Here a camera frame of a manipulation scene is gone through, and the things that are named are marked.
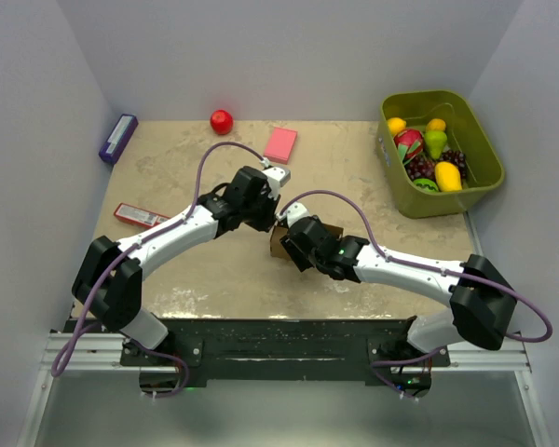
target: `apple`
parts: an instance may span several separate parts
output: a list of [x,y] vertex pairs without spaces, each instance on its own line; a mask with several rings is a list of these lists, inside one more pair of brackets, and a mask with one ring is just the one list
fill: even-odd
[[218,135],[226,135],[226,133],[232,130],[232,126],[234,126],[234,118],[232,118],[232,115],[221,109],[211,114],[209,122],[211,123],[213,131]]

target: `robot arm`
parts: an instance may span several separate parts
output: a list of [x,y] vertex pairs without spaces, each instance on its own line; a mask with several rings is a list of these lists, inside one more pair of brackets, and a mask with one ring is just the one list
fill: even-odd
[[231,183],[222,184],[198,198],[190,207],[165,223],[133,237],[113,242],[99,237],[89,246],[73,285],[73,295],[85,303],[98,276],[116,257],[138,246],[100,287],[90,311],[112,332],[123,332],[153,349],[168,336],[166,326],[141,307],[142,282],[161,265],[182,252],[247,224],[257,231],[269,231],[275,222],[280,188],[290,180],[290,171],[271,167],[260,171],[239,169]]
[[[289,228],[281,244],[300,271],[314,266],[333,279],[387,284],[448,307],[432,316],[411,319],[405,340],[382,346],[388,357],[401,358],[406,350],[417,357],[418,351],[427,353],[463,340],[484,349],[500,349],[515,299],[483,284],[444,273],[472,273],[510,287],[484,257],[471,255],[465,263],[438,261],[380,247],[384,252],[381,255],[365,238],[333,236],[317,216],[311,216],[298,202],[280,216],[280,224]],[[405,264],[390,259],[403,260]],[[443,273],[420,268],[421,264]]]

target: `toy fruit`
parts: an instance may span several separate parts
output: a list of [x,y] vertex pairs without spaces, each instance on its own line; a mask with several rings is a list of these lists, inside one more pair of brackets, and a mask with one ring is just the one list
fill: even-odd
[[392,137],[395,137],[402,130],[406,129],[406,122],[401,118],[390,118],[388,119],[389,133]]
[[426,132],[430,132],[431,130],[440,130],[441,132],[445,132],[447,125],[442,119],[433,118],[429,121],[427,128],[425,129]]
[[425,145],[427,152],[433,160],[439,159],[445,145],[447,144],[447,135],[441,130],[429,130],[425,133]]
[[468,170],[466,168],[466,156],[459,151],[447,151],[443,152],[439,157],[439,161],[448,161],[452,165],[456,165],[459,169],[459,175],[462,177],[462,180],[466,180],[468,178]]
[[437,183],[433,180],[429,179],[416,179],[413,181],[413,184],[416,188],[422,189],[427,193],[438,193],[439,188],[437,187]]
[[435,177],[437,178],[439,189],[444,192],[462,190],[462,181],[459,177],[459,170],[457,170],[455,165],[452,165],[448,161],[440,161],[437,163],[435,166]]
[[435,162],[425,157],[424,154],[415,156],[405,166],[406,174],[411,181],[416,179],[429,179],[435,181]]
[[400,160],[404,165],[420,154],[424,148],[422,134],[416,129],[402,130],[393,138],[393,141],[395,141]]
[[232,126],[234,126],[232,115],[225,110],[216,110],[213,112],[209,122],[213,131],[218,135],[226,135],[226,133],[232,130]]

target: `table top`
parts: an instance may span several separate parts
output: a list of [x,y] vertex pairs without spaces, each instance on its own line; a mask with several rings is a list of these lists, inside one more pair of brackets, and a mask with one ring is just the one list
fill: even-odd
[[[173,216],[188,206],[197,165],[214,143],[235,141],[263,153],[272,129],[298,131],[280,206],[311,189],[331,189],[358,203],[377,241],[388,248],[443,260],[466,260],[472,245],[461,214],[421,220],[393,204],[375,150],[375,122],[239,121],[219,137],[206,121],[144,121],[135,130],[109,182],[95,237],[137,234],[113,212],[120,202]],[[232,180],[244,165],[260,167],[246,151],[221,148],[208,158],[201,193]],[[360,217],[330,196],[303,203],[345,235],[366,237]],[[161,266],[143,283],[143,306],[161,318],[408,318],[442,308],[428,298],[379,284],[334,281],[314,269],[300,273],[272,258],[267,233],[246,225],[196,246]]]

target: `green bin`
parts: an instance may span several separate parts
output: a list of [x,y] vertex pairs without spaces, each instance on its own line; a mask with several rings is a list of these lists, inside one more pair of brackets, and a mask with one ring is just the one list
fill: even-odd
[[[497,154],[466,100],[456,93],[431,90],[392,95],[383,101],[380,115],[376,147],[396,207],[404,216],[418,219],[464,212],[503,182],[505,170]],[[447,145],[466,156],[468,180],[462,191],[429,193],[413,185],[389,134],[387,120],[395,116],[404,119],[408,128],[423,131],[432,118],[445,121]]]

